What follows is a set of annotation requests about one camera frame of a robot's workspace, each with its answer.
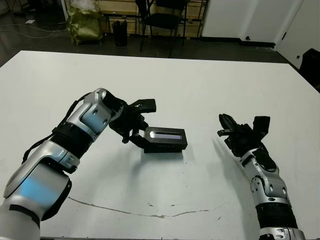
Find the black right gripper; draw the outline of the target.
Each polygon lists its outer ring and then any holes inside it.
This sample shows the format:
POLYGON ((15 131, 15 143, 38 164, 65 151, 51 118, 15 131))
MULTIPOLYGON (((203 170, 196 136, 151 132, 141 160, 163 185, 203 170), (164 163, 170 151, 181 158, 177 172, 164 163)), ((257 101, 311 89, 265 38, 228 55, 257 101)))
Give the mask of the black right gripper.
POLYGON ((224 142, 235 157, 242 157, 253 149, 265 150, 265 145, 247 123, 237 124, 230 115, 225 113, 219 114, 218 117, 223 129, 217 134, 219 137, 227 136, 224 142))

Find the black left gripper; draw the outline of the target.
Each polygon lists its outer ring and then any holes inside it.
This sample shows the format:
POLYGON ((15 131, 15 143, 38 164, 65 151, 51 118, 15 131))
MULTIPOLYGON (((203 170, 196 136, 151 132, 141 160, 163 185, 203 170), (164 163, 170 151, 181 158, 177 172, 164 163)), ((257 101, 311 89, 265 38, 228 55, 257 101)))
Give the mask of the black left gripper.
POLYGON ((145 130, 148 127, 148 123, 145 122, 145 118, 141 115, 141 110, 143 110, 143 102, 125 104, 121 115, 116 120, 113 120, 109 127, 122 136, 124 144, 132 142, 144 150, 146 139, 139 134, 139 131, 145 130))

